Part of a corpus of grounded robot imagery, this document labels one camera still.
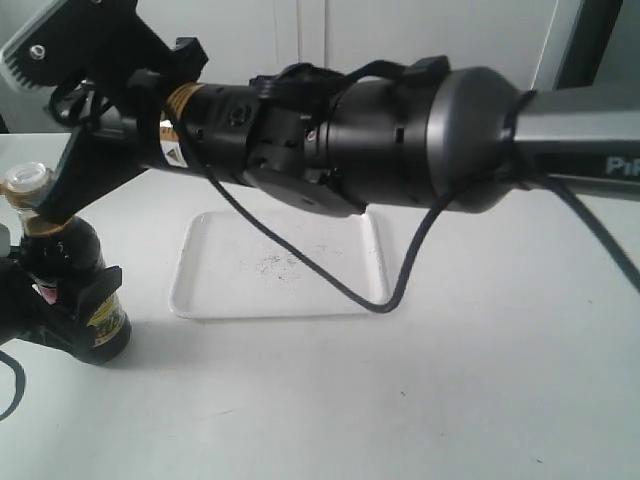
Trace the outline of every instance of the black cable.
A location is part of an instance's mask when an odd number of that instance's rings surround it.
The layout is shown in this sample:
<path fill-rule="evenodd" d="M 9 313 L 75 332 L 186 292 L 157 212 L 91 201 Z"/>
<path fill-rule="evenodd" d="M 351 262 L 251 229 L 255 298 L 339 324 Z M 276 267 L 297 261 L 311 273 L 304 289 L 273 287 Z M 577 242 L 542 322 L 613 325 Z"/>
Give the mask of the black cable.
<path fill-rule="evenodd" d="M 405 254 L 404 261 L 402 262 L 402 267 L 400 268 L 400 274 L 398 275 L 398 280 L 396 282 L 396 286 L 393 290 L 393 294 L 389 298 L 389 300 L 383 304 L 372 303 L 367 299 L 361 297 L 353 290 L 344 285 L 340 280 L 335 278 L 329 272 L 327 272 L 320 265 L 315 263 L 309 257 L 307 257 L 304 253 L 294 247 L 287 240 L 279 236 L 277 233 L 266 227 L 262 224 L 256 217 L 254 217 L 246 208 L 244 208 L 240 203 L 225 189 L 222 184 L 218 181 L 215 175 L 211 172 L 209 167 L 205 165 L 205 163 L 200 158 L 199 154 L 196 152 L 195 147 L 192 144 L 191 137 L 186 131 L 183 123 L 177 118 L 175 115 L 171 105 L 165 104 L 164 102 L 160 103 L 162 111 L 166 115 L 166 117 L 171 121 L 173 127 L 176 130 L 178 135 L 178 139 L 180 140 L 180 144 L 182 148 L 186 151 L 187 159 L 193 162 L 200 167 L 200 169 L 204 172 L 204 175 L 207 177 L 207 180 L 213 185 L 213 187 L 222 195 L 222 197 L 242 216 L 245 220 L 247 220 L 251 225 L 253 225 L 256 229 L 258 229 L 262 234 L 264 234 L 267 238 L 274 241 L 276 244 L 280 245 L 282 248 L 287 250 L 291 255 L 300 260 L 304 265 L 309 267 L 315 273 L 320 275 L 323 279 L 333 285 L 337 290 L 339 290 L 342 294 L 344 294 L 347 298 L 354 301 L 361 307 L 374 312 L 374 313 L 389 313 L 400 305 L 402 298 L 404 297 L 405 291 L 407 289 L 407 283 L 409 282 L 409 277 L 411 276 L 411 270 L 413 269 L 413 265 L 415 263 L 416 257 L 418 255 L 418 251 L 422 246 L 422 242 L 424 241 L 427 233 L 433 226 L 434 222 L 440 216 L 440 214 L 449 206 L 449 204 L 455 200 L 463 192 L 468 189 L 478 185 L 479 183 L 486 182 L 493 178 L 493 175 L 481 175 L 476 178 L 469 179 L 468 181 L 461 183 L 457 188 L 451 189 L 440 197 L 436 199 L 432 207 L 429 209 L 429 212 L 426 214 L 422 222 L 420 223 L 418 229 L 416 230 L 413 239 L 411 240 L 411 244 L 407 249 L 407 253 Z"/>
<path fill-rule="evenodd" d="M 582 220 L 589 230 L 591 230 L 591 233 L 600 241 L 607 253 L 611 256 L 611 259 L 618 268 L 620 268 L 624 276 L 627 277 L 627 280 L 633 285 L 638 294 L 640 294 L 640 271 L 638 267 L 634 265 L 620 244 L 613 238 L 611 233 L 609 233 L 607 228 L 598 220 L 591 210 L 589 210 L 561 180 L 541 174 L 530 174 L 529 176 L 538 185 L 556 194 L 580 217 L 580 220 Z"/>
<path fill-rule="evenodd" d="M 16 377 L 16 392 L 13 395 L 13 400 L 11 401 L 11 405 L 4 412 L 0 413 L 0 422 L 8 418 L 20 405 L 22 401 L 22 397 L 24 396 L 24 390 L 27 385 L 27 376 L 24 373 L 24 369 L 22 365 L 18 363 L 13 357 L 10 357 L 6 353 L 0 350 L 0 362 L 7 365 Z"/>

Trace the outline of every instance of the yellow label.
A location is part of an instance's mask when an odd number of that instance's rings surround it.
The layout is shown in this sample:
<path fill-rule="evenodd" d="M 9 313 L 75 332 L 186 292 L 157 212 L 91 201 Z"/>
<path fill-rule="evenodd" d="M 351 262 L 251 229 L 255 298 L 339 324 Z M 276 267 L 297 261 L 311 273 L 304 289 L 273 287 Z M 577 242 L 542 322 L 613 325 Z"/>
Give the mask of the yellow label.
<path fill-rule="evenodd" d="M 87 325 L 96 327 L 94 347 L 113 339 L 124 326 L 126 315 L 118 297 L 111 295 L 93 314 Z"/>
<path fill-rule="evenodd" d="M 182 118 L 182 113 L 193 94 L 202 87 L 204 87 L 204 83 L 185 83 L 169 95 L 167 104 L 171 107 L 178 119 Z M 160 117 L 160 140 L 178 143 L 178 135 L 164 112 L 162 112 L 162 116 Z"/>

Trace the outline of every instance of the white tray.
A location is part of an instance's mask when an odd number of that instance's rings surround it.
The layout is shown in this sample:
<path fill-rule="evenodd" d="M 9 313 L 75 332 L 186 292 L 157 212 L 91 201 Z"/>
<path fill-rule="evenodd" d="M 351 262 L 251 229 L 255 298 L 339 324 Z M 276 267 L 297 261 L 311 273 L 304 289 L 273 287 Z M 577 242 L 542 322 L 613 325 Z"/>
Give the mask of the white tray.
<path fill-rule="evenodd" d="M 335 219 L 288 207 L 254 213 L 358 294 L 374 302 L 387 299 L 371 215 Z M 208 212 L 193 220 L 170 308 L 199 319 L 365 312 L 235 212 Z"/>

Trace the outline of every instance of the bottle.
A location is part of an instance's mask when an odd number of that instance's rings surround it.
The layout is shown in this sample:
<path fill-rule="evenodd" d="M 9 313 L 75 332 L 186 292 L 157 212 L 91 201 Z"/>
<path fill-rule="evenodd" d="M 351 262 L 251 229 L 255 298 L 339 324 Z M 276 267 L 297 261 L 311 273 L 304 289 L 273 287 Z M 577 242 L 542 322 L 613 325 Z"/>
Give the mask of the bottle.
<path fill-rule="evenodd" d="M 100 240 L 91 225 L 79 217 L 63 224 L 42 218 L 30 207 L 32 200 L 51 180 L 51 171 L 41 163 L 25 163 L 5 175 L 4 193 L 18 212 L 23 236 L 18 262 L 34 280 L 49 304 L 73 309 L 72 298 L 61 295 L 59 286 L 83 285 L 105 269 Z M 131 324 L 117 295 L 110 295 L 86 321 L 95 327 L 93 345 L 79 360 L 102 364 L 116 357 L 129 343 Z"/>

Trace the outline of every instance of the gray metal part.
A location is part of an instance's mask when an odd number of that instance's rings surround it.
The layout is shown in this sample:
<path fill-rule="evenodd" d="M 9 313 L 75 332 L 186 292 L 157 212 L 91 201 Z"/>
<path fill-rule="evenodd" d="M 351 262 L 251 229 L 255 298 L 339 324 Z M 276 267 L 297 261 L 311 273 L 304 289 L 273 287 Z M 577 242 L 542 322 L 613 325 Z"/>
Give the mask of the gray metal part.
<path fill-rule="evenodd" d="M 637 85 L 539 93 L 518 117 L 515 142 L 526 157 L 590 153 L 640 157 Z"/>
<path fill-rule="evenodd" d="M 426 149 L 431 178 L 442 194 L 456 181 L 496 165 L 504 119 L 520 92 L 491 69 L 453 72 L 441 85 L 429 116 Z M 481 185 L 459 197 L 452 210 L 483 212 L 510 187 Z"/>
<path fill-rule="evenodd" d="M 11 234 L 9 229 L 0 223 L 0 258 L 8 257 L 11 253 Z"/>

